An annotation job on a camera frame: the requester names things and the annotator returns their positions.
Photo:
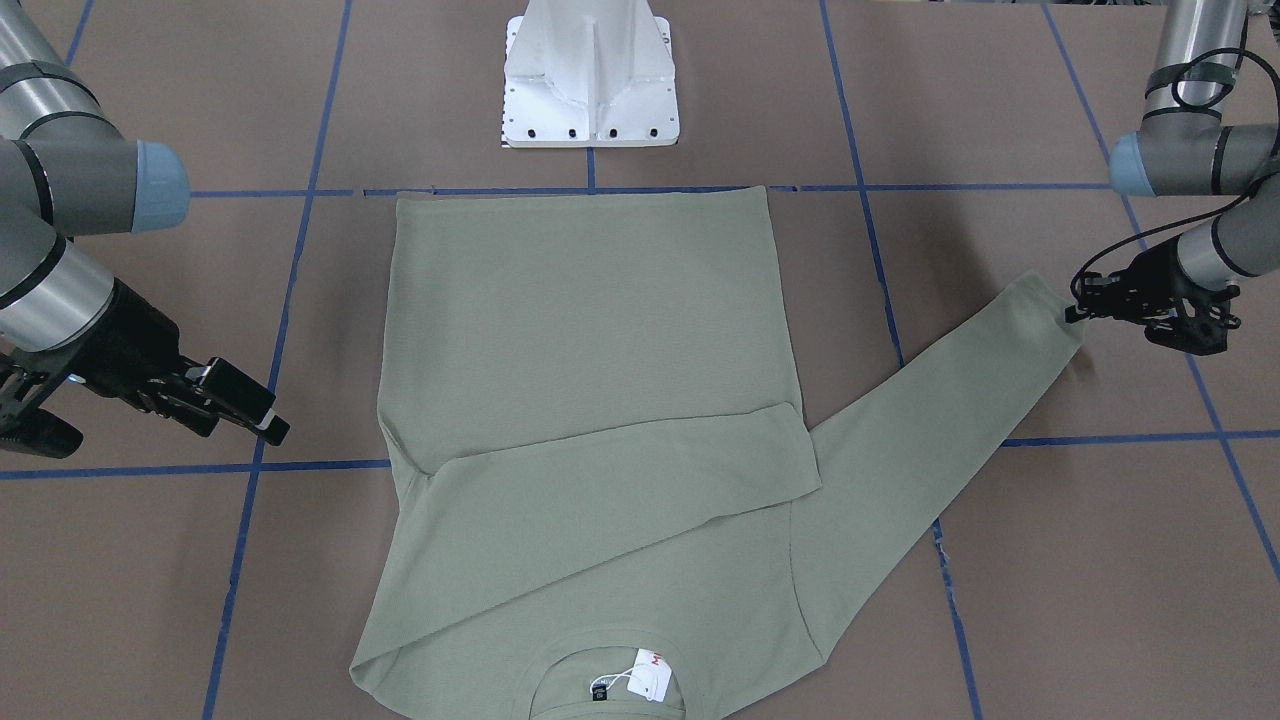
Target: black band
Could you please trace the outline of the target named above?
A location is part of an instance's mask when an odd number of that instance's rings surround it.
[[[1226,256],[1226,251],[1222,250],[1222,241],[1219,240],[1219,237],[1217,237],[1217,223],[1221,219],[1222,219],[1222,215],[1219,215],[1219,217],[1213,218],[1213,224],[1208,227],[1210,234],[1213,237],[1213,250],[1217,251],[1219,259],[1222,260],[1222,264],[1226,265],[1228,268],[1230,268],[1233,273],[1235,273],[1235,274],[1238,274],[1240,277],[1245,277],[1245,278],[1256,278],[1256,277],[1258,277],[1254,273],[1251,273],[1251,272],[1245,270],[1244,268],[1236,265],[1235,263],[1231,261],[1230,258]]]
[[[1165,65],[1151,73],[1147,79],[1147,95],[1172,85],[1174,82],[1216,82],[1226,87],[1235,86],[1235,68],[1221,63],[1197,63],[1194,68],[1187,63]]]
[[[36,183],[36,197],[40,199],[40,219],[54,224],[54,193],[49,190],[49,176],[45,165],[41,164],[36,151],[20,140],[13,141],[14,147],[27,159],[27,168],[31,169],[31,182]]]
[[[97,97],[93,91],[88,88],[84,82],[76,76],[76,73],[69,69],[55,65],[52,63],[44,63],[41,60],[32,60],[29,63],[22,63],[18,65],[9,65],[0,70],[0,92],[9,90],[10,87],[18,85],[19,82],[27,79],[60,79],[74,85],[76,87],[83,90],[93,102],[97,102]]]
[[[58,266],[58,261],[63,259],[63,254],[67,252],[67,238],[58,236],[54,240],[54,246],[49,250],[49,255],[36,265],[36,269],[27,275],[20,283],[13,286],[9,292],[0,295],[0,310],[13,305],[18,300],[26,297],[28,292],[35,290],[40,283],[45,282],[49,273],[54,272]]]
[[[1217,110],[1206,110],[1203,108],[1178,108],[1178,106],[1152,110],[1146,115],[1143,115],[1142,119],[1146,120],[1147,118],[1155,118],[1156,115],[1167,115],[1170,113],[1196,113],[1197,115],[1211,115],[1220,120],[1222,119],[1222,113],[1219,113]]]
[[[1231,126],[1222,128],[1217,136],[1217,147],[1213,149],[1213,178],[1210,191],[1213,195],[1222,195],[1222,156],[1226,155],[1226,138],[1231,135]]]
[[[36,122],[31,123],[29,126],[27,126],[27,129],[22,131],[22,136],[19,136],[18,140],[27,140],[28,137],[31,137],[31,133],[36,132],[36,128],[47,122],[56,120],[59,118],[93,118],[95,120],[102,120],[104,123],[111,126],[111,123],[108,123],[106,118],[104,118],[102,115],[95,115],[93,113],[84,113],[81,110],[63,110],[61,113],[50,113],[37,119]]]

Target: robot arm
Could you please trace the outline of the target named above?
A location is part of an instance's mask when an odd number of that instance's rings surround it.
[[[178,327],[72,236],[179,224],[189,190],[164,145],[128,142],[15,0],[0,0],[0,450],[65,457],[82,436],[40,404],[72,378],[209,436],[220,419],[279,445],[275,397]]]
[[[1142,127],[1111,155],[1111,184],[1123,195],[1240,197],[1124,270],[1082,269],[1069,322],[1114,316],[1146,325],[1157,345],[1222,352],[1228,331],[1240,324],[1230,313],[1239,283],[1280,268],[1280,135],[1276,126],[1221,124],[1236,70],[1251,55],[1240,47],[1247,13],[1248,0],[1170,4]]]

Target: blue tape grid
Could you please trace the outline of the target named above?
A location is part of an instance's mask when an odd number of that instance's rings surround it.
[[[92,14],[95,0],[87,0],[84,8],[81,13],[76,33],[72,38],[72,44],[67,53],[67,64],[70,65],[76,58],[79,49],[81,40],[84,35],[84,29]],[[867,223],[867,231],[872,245],[872,256],[876,263],[877,281],[881,284],[882,293],[884,297],[884,313],[886,322],[890,329],[890,337],[893,342],[895,351],[897,354],[899,364],[905,364],[901,351],[901,343],[897,336],[896,320],[893,316],[892,299],[890,295],[888,281],[883,269],[883,263],[879,254],[879,243],[876,234],[874,219],[872,217],[870,202],[868,193],[870,192],[911,192],[911,191],[924,191],[924,192],[954,192],[954,191],[1037,191],[1037,190],[1053,190],[1053,191],[1110,191],[1110,186],[1106,183],[920,183],[920,184],[874,184],[867,183],[861,161],[858,152],[858,143],[854,133],[852,117],[849,110],[849,101],[845,95],[844,77],[840,69],[838,56],[836,54],[835,38],[831,28],[831,19],[827,9],[827,1],[819,0],[819,9],[822,14],[823,31],[827,40],[827,49],[831,58],[832,73],[835,76],[836,91],[840,100],[841,113],[844,115],[845,131],[849,141],[850,160],[854,167],[854,173],[856,178],[855,184],[788,184],[788,186],[769,186],[771,190],[781,192],[852,192],[859,195],[859,200],[863,206],[864,220]],[[352,0],[344,0],[343,3],[343,15],[339,27],[338,45],[334,53],[333,68],[329,78],[329,88],[325,96],[324,111],[321,115],[321,126],[316,138],[316,147],[312,159],[311,174],[308,184],[306,188],[301,190],[206,190],[192,192],[193,199],[200,200],[216,200],[216,199],[261,199],[261,197],[302,197],[305,199],[302,218],[298,227],[298,237],[294,245],[293,261],[289,270],[289,281],[285,290],[284,305],[280,313],[280,324],[276,336],[275,352],[271,363],[271,373],[268,382],[270,389],[275,389],[279,380],[280,366],[283,364],[285,338],[288,334],[289,324],[289,305],[292,301],[293,288],[297,283],[298,264],[302,258],[302,252],[306,245],[307,228],[310,225],[311,209],[315,197],[390,197],[398,192],[428,192],[435,195],[595,195],[595,193],[659,193],[659,192],[719,192],[728,190],[739,190],[746,186],[668,186],[668,187],[598,187],[596,184],[596,164],[595,164],[595,151],[594,149],[586,150],[586,186],[585,187],[545,187],[545,188],[529,188],[529,187],[507,187],[507,188],[365,188],[365,190],[352,190],[352,188],[332,188],[320,190],[317,188],[317,179],[320,172],[320,164],[324,158],[324,145],[328,133],[329,117],[333,109],[333,100],[337,91],[337,83],[340,74],[342,56],[346,46],[347,28],[349,26],[352,10]],[[1075,67],[1071,61],[1070,54],[1066,49],[1062,36],[1059,32],[1057,24],[1053,20],[1052,13],[1048,6],[1042,6],[1046,22],[1048,23],[1050,31],[1057,44],[1059,51],[1062,55],[1064,64],[1066,67],[1068,74],[1071,78],[1071,83],[1075,88],[1076,96],[1080,100],[1080,105],[1085,113],[1085,117],[1093,129],[1094,138],[1098,142],[1100,151],[1103,158],[1108,158],[1110,152],[1103,141],[1101,128],[1098,127],[1097,118],[1093,114],[1092,106],[1089,105],[1088,97],[1084,94],[1083,86],[1075,72]],[[1137,215],[1130,205],[1129,200],[1123,199],[1125,213],[1129,218],[1130,225],[1134,232],[1138,232],[1139,223]],[[1201,398],[1204,402],[1206,411],[1210,415],[1210,420],[1213,427],[1213,432],[1194,432],[1194,433],[1153,433],[1153,434],[1116,434],[1116,436],[1078,436],[1078,437],[1043,437],[1043,438],[1010,438],[1002,443],[1002,447],[1046,447],[1046,446],[1074,446],[1074,445],[1124,445],[1124,443],[1164,443],[1164,442],[1217,442],[1231,468],[1233,477],[1240,491],[1242,498],[1244,500],[1245,507],[1253,520],[1254,528],[1258,533],[1260,541],[1267,553],[1271,562],[1271,568],[1280,579],[1280,560],[1276,557],[1276,551],[1270,539],[1270,536],[1262,524],[1261,516],[1258,514],[1257,506],[1253,501],[1252,493],[1249,492],[1248,484],[1244,475],[1236,462],[1235,454],[1231,448],[1231,441],[1251,441],[1251,439],[1277,439],[1280,438],[1280,429],[1275,430],[1225,430],[1222,428],[1221,420],[1217,415],[1217,410],[1213,406],[1212,397],[1207,387],[1204,386],[1203,377],[1201,375],[1199,368],[1196,359],[1190,355],[1187,356],[1188,368],[1196,382],[1197,389],[1201,393]],[[214,655],[212,667],[210,670],[210,682],[205,698],[204,719],[210,720],[212,717],[214,706],[216,703],[218,688],[221,676],[221,667],[225,660],[227,641],[230,633],[230,621],[236,606],[236,593],[238,589],[239,573],[243,565],[244,548],[248,537],[248,528],[252,519],[253,500],[256,497],[257,482],[262,473],[288,473],[288,471],[315,471],[315,470],[352,470],[352,469],[387,469],[390,466],[387,459],[365,459],[365,460],[321,460],[321,461],[297,461],[297,462],[266,462],[264,461],[265,446],[260,441],[255,447],[253,460],[251,462],[241,464],[207,464],[207,465],[168,465],[168,466],[134,466],[134,468],[81,468],[81,469],[58,469],[58,470],[19,470],[19,471],[0,471],[0,480],[37,480],[37,479],[74,479],[74,478],[113,478],[113,477],[146,477],[146,475],[187,475],[187,474],[238,474],[248,473],[250,480],[246,488],[244,506],[241,514],[241,525],[237,533],[236,552],[232,561],[232,571],[229,578],[229,588],[227,593],[227,600],[223,607],[223,618],[219,628],[218,646]],[[972,665],[972,659],[969,656],[968,642],[965,638],[964,624],[961,621],[956,601],[955,601],[955,587],[951,580],[950,571],[950,559],[942,548],[942,527],[940,523],[933,525],[933,538],[934,546],[938,553],[940,570],[943,578],[943,587],[947,594],[947,602],[951,609],[952,624],[956,633],[956,642],[959,646],[961,665],[965,674],[965,684],[969,692],[969,700],[973,715],[975,720],[982,719],[982,705],[978,697],[977,683],[974,679],[974,671]]]

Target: black cable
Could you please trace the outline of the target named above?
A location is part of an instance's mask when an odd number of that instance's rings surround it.
[[[1271,88],[1275,91],[1275,96],[1276,96],[1276,123],[1277,124],[1276,124],[1276,137],[1271,142],[1271,152],[1268,155],[1272,156],[1272,158],[1276,156],[1277,154],[1280,154],[1280,74],[1276,73],[1275,68],[1271,67],[1271,63],[1268,63],[1266,60],[1266,58],[1262,58],[1257,53],[1253,53],[1251,50],[1245,50],[1243,47],[1219,47],[1217,50],[1210,50],[1207,53],[1202,53],[1201,55],[1197,55],[1192,61],[1187,63],[1187,65],[1176,76],[1174,76],[1174,81],[1170,83],[1170,91],[1171,91],[1171,94],[1174,96],[1174,102],[1178,102],[1178,105],[1180,108],[1185,108],[1185,109],[1190,109],[1190,110],[1204,110],[1204,109],[1211,108],[1212,105],[1216,105],[1217,102],[1220,102],[1222,97],[1226,97],[1226,95],[1230,92],[1230,90],[1228,90],[1226,92],[1220,92],[1213,99],[1210,99],[1210,101],[1207,104],[1193,105],[1190,102],[1187,102],[1187,100],[1181,95],[1179,95],[1179,92],[1178,92],[1178,83],[1183,82],[1181,77],[1185,76],[1188,72],[1190,72],[1190,69],[1194,68],[1196,65],[1203,63],[1204,60],[1207,60],[1207,59],[1210,59],[1210,58],[1212,58],[1215,55],[1236,55],[1238,58],[1240,58],[1240,60],[1236,64],[1236,68],[1239,68],[1244,63],[1244,58],[1248,58],[1249,60],[1254,61],[1260,68],[1262,68],[1262,72],[1265,72],[1267,74],[1267,77],[1271,79]],[[1101,260],[1102,258],[1105,258],[1105,256],[1115,252],[1116,250],[1124,247],[1125,245],[1129,245],[1132,242],[1137,242],[1137,241],[1139,241],[1139,240],[1142,240],[1144,237],[1149,237],[1149,236],[1153,236],[1153,234],[1157,234],[1157,233],[1162,233],[1165,231],[1171,231],[1174,228],[1180,228],[1183,225],[1189,225],[1192,223],[1198,223],[1201,220],[1207,220],[1210,218],[1216,218],[1217,215],[1228,213],[1228,211],[1235,209],[1236,205],[1239,205],[1239,204],[1244,202],[1245,200],[1248,200],[1248,199],[1253,197],[1254,195],[1257,195],[1258,187],[1267,178],[1260,178],[1260,179],[1254,181],[1253,184],[1251,184],[1235,200],[1228,202],[1226,205],[1224,205],[1222,208],[1219,208],[1217,210],[1211,210],[1208,213],[1202,213],[1199,215],[1194,215],[1194,217],[1190,217],[1190,218],[1176,220],[1176,222],[1169,223],[1166,225],[1160,225],[1158,228],[1152,228],[1149,231],[1143,231],[1140,233],[1132,234],[1132,236],[1121,240],[1120,242],[1116,242],[1116,243],[1108,246],[1107,249],[1100,251],[1093,258],[1089,258],[1089,260],[1084,265],[1082,265],[1080,269],[1076,270],[1075,274],[1071,277],[1071,296],[1075,297],[1076,305],[1080,304],[1080,293],[1082,293],[1082,291],[1080,291],[1080,283],[1084,279],[1084,273],[1089,272],[1089,268],[1094,263],[1097,263],[1098,260]]]

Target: white mounting plate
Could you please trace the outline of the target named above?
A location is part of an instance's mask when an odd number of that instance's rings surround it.
[[[653,17],[671,56],[671,23]],[[507,23],[507,56],[525,15]],[[598,61],[630,69],[631,58],[609,55],[608,47],[590,49]],[[614,68],[598,68],[591,79]],[[588,94],[596,96],[598,82]],[[680,138],[675,73],[663,78],[622,78],[622,90],[591,106],[557,88],[550,73],[536,77],[507,76],[503,99],[502,145],[504,147],[650,147],[675,145]]]

